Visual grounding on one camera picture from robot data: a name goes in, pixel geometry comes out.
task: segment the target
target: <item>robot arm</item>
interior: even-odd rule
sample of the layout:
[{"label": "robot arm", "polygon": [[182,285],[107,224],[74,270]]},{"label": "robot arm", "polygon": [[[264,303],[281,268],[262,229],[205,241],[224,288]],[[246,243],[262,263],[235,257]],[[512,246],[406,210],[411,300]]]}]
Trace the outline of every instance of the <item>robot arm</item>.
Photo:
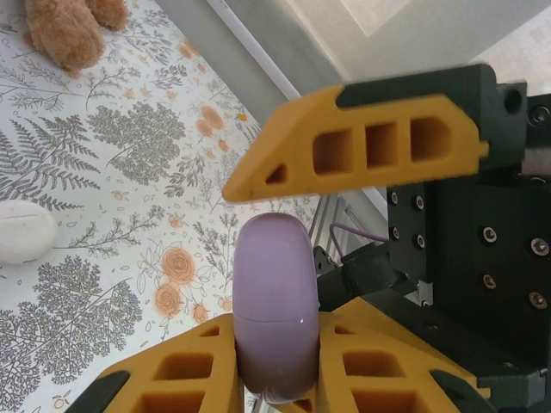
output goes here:
[{"label": "robot arm", "polygon": [[[551,96],[471,65],[329,88],[276,111],[226,200],[384,185],[390,234],[318,278],[334,309],[319,314],[319,376],[278,410],[551,411],[551,187],[523,173],[527,151],[549,147],[549,108]],[[392,282],[365,281],[375,260]],[[414,304],[405,283],[432,299]],[[68,413],[240,412],[234,327],[220,316],[116,364]]]}]

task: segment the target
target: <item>orange flower print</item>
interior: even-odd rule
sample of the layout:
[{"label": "orange flower print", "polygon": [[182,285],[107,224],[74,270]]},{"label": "orange flower print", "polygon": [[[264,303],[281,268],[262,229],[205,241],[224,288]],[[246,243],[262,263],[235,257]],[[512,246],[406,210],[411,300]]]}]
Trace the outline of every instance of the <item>orange flower print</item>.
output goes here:
[{"label": "orange flower print", "polygon": [[63,409],[65,406],[68,406],[70,403],[69,403],[69,400],[67,400],[67,396],[69,396],[71,394],[71,391],[67,391],[63,396],[61,395],[56,395],[56,396],[53,396],[52,397],[52,400],[53,400],[53,408],[55,410],[59,410],[59,409]]},{"label": "orange flower print", "polygon": [[220,297],[219,295],[214,295],[218,299],[218,307],[222,310],[230,312],[232,310],[232,297]]},{"label": "orange flower print", "polygon": [[230,150],[230,147],[227,145],[226,141],[224,139],[221,139],[218,141],[218,147],[223,151],[223,152],[228,152]]},{"label": "orange flower print", "polygon": [[195,304],[192,317],[198,324],[205,323],[208,320],[208,310],[203,304]]},{"label": "orange flower print", "polygon": [[199,133],[205,138],[211,138],[213,136],[213,128],[204,120],[199,119],[195,124]]},{"label": "orange flower print", "polygon": [[186,39],[184,42],[183,42],[184,45],[186,45],[186,47],[188,48],[188,50],[194,54],[195,56],[199,56],[200,53],[199,51],[195,48],[195,46],[193,45],[193,43],[191,42],[191,40],[189,39]]},{"label": "orange flower print", "polygon": [[178,51],[180,52],[180,54],[182,56],[184,56],[186,59],[191,59],[193,58],[193,53],[189,50],[189,48],[184,45],[183,43],[181,43],[179,46],[178,46]]},{"label": "orange flower print", "polygon": [[169,101],[171,101],[172,103],[176,101],[176,96],[178,96],[178,94],[174,90],[166,91],[166,97],[168,97]]},{"label": "orange flower print", "polygon": [[178,284],[189,284],[194,280],[195,264],[188,251],[169,248],[163,255],[163,272]]},{"label": "orange flower print", "polygon": [[127,99],[134,99],[136,97],[136,94],[134,93],[134,89],[124,89],[124,96]]},{"label": "orange flower print", "polygon": [[128,200],[128,192],[113,191],[111,192],[116,200]]},{"label": "orange flower print", "polygon": [[155,307],[162,316],[177,314],[181,305],[180,289],[176,283],[167,282],[155,292]]},{"label": "orange flower print", "polygon": [[213,151],[210,150],[210,149],[206,149],[206,150],[205,150],[205,156],[206,156],[207,158],[209,158],[209,159],[214,159],[214,158],[215,158],[215,156],[214,156],[214,154],[213,154]]},{"label": "orange flower print", "polygon": [[172,228],[182,228],[184,224],[188,225],[183,222],[183,217],[177,213],[169,213],[169,224]]},{"label": "orange flower print", "polygon": [[145,86],[141,88],[139,91],[144,97],[152,97],[152,92]]},{"label": "orange flower print", "polygon": [[224,129],[224,120],[220,117],[216,110],[214,110],[210,106],[203,106],[201,113],[207,123],[214,129]]}]

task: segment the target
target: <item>white object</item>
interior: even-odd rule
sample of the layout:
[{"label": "white object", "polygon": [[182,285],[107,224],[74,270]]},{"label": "white object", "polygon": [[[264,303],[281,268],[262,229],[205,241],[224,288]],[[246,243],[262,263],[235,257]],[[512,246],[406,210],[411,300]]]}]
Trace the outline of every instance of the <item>white object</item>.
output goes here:
[{"label": "white object", "polygon": [[43,207],[26,200],[0,202],[0,262],[21,264],[53,248],[58,226]]}]

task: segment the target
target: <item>cable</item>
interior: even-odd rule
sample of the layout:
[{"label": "cable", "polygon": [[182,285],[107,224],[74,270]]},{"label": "cable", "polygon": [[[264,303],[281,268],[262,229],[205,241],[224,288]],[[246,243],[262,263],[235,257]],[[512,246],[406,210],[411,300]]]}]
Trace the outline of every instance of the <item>cable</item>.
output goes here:
[{"label": "cable", "polygon": [[355,234],[359,237],[364,237],[367,239],[371,239],[373,241],[379,241],[381,243],[385,243],[386,241],[388,241],[388,238],[380,237],[378,235],[373,235],[365,231],[360,231],[352,226],[341,224],[339,222],[333,222],[332,224],[329,225],[329,235],[331,236],[331,240],[335,244],[335,248],[337,249],[337,252],[341,258],[344,256],[344,252],[341,245],[338,243],[337,236],[335,235],[335,228],[340,228],[341,230],[351,232],[352,234]]}]

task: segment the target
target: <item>purple object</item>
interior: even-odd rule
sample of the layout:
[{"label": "purple object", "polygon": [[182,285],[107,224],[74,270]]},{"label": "purple object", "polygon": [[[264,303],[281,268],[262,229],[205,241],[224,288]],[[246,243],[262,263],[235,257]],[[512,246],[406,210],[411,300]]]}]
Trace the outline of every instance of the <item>purple object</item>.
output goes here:
[{"label": "purple object", "polygon": [[284,213],[250,219],[233,264],[233,328],[245,387],[270,404],[299,400],[318,379],[316,271],[304,225]]}]

